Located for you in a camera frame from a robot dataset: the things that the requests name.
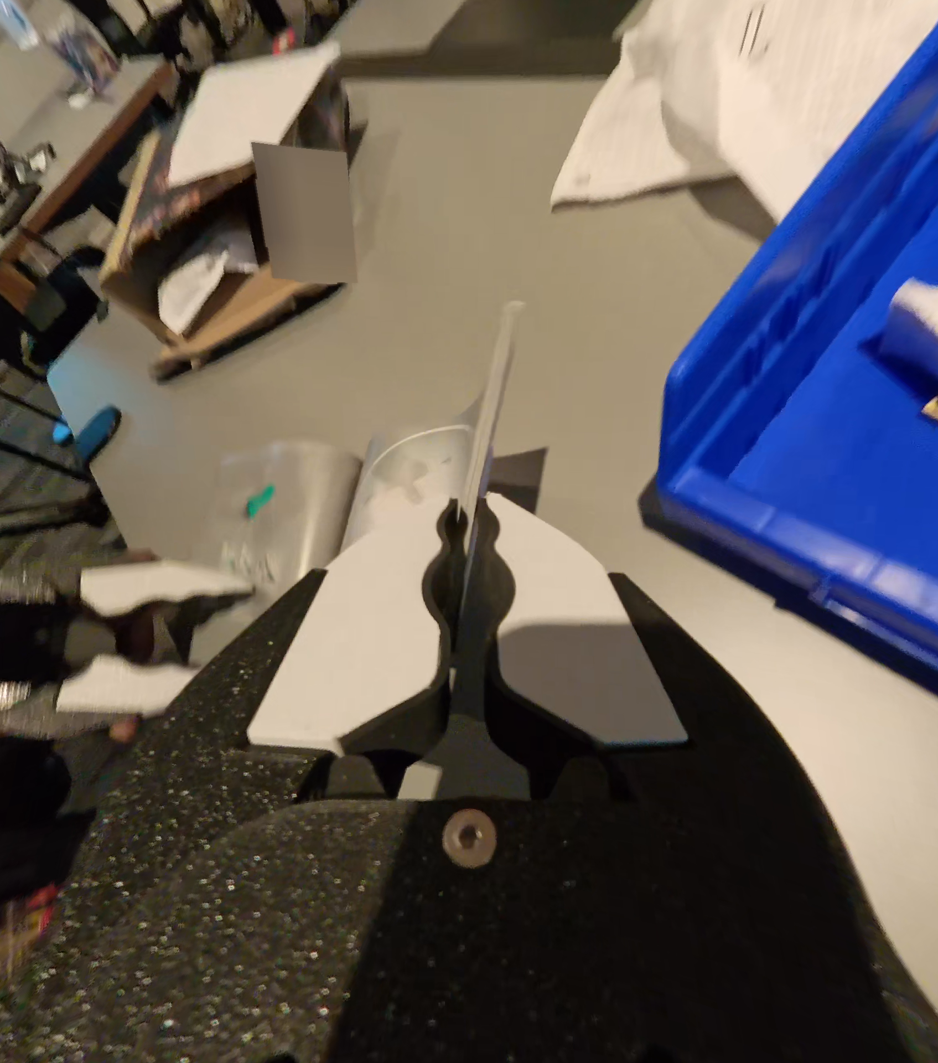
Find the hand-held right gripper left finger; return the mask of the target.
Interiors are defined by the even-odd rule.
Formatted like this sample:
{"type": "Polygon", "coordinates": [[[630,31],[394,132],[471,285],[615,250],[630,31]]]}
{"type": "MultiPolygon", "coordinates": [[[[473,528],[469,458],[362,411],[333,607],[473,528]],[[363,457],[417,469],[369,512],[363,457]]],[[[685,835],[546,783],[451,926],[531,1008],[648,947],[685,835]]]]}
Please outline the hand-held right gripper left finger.
{"type": "Polygon", "coordinates": [[[447,729],[450,629],[435,591],[458,537],[455,502],[411,507],[320,575],[247,729],[267,749],[422,758],[447,729]]]}

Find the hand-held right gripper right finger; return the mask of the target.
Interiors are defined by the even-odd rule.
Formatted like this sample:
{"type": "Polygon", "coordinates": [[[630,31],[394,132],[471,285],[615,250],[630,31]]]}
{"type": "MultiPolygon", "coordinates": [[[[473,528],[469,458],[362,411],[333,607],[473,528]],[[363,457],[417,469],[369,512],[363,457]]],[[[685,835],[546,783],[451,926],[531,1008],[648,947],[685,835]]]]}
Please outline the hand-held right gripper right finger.
{"type": "Polygon", "coordinates": [[[540,749],[527,737],[537,728],[597,750],[685,745],[687,728],[605,566],[508,497],[489,493],[476,514],[495,743],[540,749]]]}

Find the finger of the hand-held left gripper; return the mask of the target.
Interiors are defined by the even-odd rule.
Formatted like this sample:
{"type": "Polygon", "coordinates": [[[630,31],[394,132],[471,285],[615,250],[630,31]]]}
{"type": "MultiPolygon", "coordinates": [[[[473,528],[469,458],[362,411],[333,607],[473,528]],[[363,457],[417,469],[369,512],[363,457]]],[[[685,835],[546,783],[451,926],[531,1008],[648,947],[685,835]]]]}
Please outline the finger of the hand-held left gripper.
{"type": "Polygon", "coordinates": [[[61,714],[156,716],[192,682],[199,669],[179,663],[132,663],[102,655],[60,686],[61,714]]]}
{"type": "Polygon", "coordinates": [[[79,581],[81,603],[104,618],[130,615],[153,605],[236,603],[254,592],[252,583],[234,573],[171,560],[89,567],[82,570],[79,581]]]}

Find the clear plastic bag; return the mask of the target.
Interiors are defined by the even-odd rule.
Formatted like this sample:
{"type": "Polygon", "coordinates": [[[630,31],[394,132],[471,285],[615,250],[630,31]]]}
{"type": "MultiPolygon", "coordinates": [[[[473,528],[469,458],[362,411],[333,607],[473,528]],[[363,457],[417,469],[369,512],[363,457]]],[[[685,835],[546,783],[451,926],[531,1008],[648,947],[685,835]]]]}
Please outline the clear plastic bag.
{"type": "Polygon", "coordinates": [[[291,587],[337,555],[359,473],[354,454],[308,440],[224,458],[201,557],[258,590],[291,587]],[[277,487],[272,502],[248,520],[247,499],[268,484],[277,487]]]}

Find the grey brick instruction booklet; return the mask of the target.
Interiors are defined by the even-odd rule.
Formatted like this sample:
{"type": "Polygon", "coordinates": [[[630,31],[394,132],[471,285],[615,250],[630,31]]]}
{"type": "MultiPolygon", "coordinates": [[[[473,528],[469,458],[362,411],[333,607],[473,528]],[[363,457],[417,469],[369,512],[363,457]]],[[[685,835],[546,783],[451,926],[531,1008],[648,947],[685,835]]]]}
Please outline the grey brick instruction booklet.
{"type": "Polygon", "coordinates": [[[365,477],[355,497],[349,536],[341,553],[389,519],[424,502],[455,502],[458,537],[452,543],[449,574],[436,576],[435,591],[450,629],[449,672],[457,646],[463,600],[471,572],[478,502],[488,485],[493,439],[515,359],[517,328],[525,310],[520,300],[502,309],[487,379],[478,399],[443,426],[413,432],[368,452],[365,477]]]}

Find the brown cardboard box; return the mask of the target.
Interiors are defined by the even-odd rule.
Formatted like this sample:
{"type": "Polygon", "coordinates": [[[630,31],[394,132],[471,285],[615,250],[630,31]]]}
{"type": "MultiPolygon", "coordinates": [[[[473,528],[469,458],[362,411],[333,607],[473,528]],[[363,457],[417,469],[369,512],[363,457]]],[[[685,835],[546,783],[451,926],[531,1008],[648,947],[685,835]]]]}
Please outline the brown cardboard box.
{"type": "Polygon", "coordinates": [[[326,40],[211,67],[187,106],[143,141],[100,269],[112,305],[160,341],[157,379],[206,365],[357,277],[351,114],[326,40]],[[210,246],[253,244],[184,335],[157,287],[210,246]]]}

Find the blue plastic bin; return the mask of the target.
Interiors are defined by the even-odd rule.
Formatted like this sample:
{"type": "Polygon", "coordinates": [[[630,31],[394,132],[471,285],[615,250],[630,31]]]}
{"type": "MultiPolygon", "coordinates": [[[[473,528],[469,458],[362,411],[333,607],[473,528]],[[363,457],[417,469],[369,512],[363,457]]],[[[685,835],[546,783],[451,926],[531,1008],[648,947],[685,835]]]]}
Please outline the blue plastic bin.
{"type": "Polygon", "coordinates": [[[938,687],[938,422],[878,350],[912,279],[938,283],[938,23],[674,362],[656,485],[732,571],[938,687]]]}

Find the white packing paper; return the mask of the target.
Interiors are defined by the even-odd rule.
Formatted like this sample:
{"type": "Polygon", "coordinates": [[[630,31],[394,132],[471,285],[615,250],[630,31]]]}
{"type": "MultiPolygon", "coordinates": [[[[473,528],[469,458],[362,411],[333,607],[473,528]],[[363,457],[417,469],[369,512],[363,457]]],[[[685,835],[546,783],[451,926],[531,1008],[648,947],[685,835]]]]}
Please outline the white packing paper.
{"type": "Polygon", "coordinates": [[[227,276],[252,275],[258,266],[253,244],[210,246],[194,253],[158,284],[160,322],[170,332],[184,335],[227,276]]]}

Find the wooden table grey top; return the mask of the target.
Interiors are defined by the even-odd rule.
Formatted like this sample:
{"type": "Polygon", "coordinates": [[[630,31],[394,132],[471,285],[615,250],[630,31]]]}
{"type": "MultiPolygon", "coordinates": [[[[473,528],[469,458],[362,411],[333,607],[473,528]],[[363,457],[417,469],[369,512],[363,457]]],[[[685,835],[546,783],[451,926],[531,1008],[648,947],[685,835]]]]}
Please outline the wooden table grey top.
{"type": "Polygon", "coordinates": [[[144,115],[154,104],[163,109],[171,101],[180,81],[169,60],[128,60],[104,96],[76,109],[66,98],[68,75],[55,73],[53,66],[53,60],[22,60],[13,75],[9,61],[0,70],[3,144],[23,154],[50,144],[55,152],[23,221],[0,233],[0,261],[17,261],[30,238],[44,236],[110,155],[128,142],[144,115]]]}

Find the white crumpled paper sheet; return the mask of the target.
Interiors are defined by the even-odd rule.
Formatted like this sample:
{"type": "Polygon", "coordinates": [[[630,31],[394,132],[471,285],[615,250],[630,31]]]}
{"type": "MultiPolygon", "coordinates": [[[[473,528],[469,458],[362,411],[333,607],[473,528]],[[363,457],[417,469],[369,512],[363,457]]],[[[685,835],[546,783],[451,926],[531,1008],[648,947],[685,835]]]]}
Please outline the white crumpled paper sheet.
{"type": "Polygon", "coordinates": [[[739,178],[778,221],[937,23],[938,1],[651,2],[551,206],[739,178]]]}

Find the colourful carton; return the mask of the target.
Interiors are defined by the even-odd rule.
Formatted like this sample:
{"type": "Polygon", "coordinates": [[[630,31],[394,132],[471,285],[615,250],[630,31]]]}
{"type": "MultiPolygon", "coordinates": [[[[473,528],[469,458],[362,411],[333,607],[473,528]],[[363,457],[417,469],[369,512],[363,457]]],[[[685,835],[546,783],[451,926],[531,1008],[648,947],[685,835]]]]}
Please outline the colourful carton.
{"type": "Polygon", "coordinates": [[[120,73],[121,60],[96,27],[74,12],[61,15],[41,35],[71,72],[77,92],[102,96],[120,73]]]}

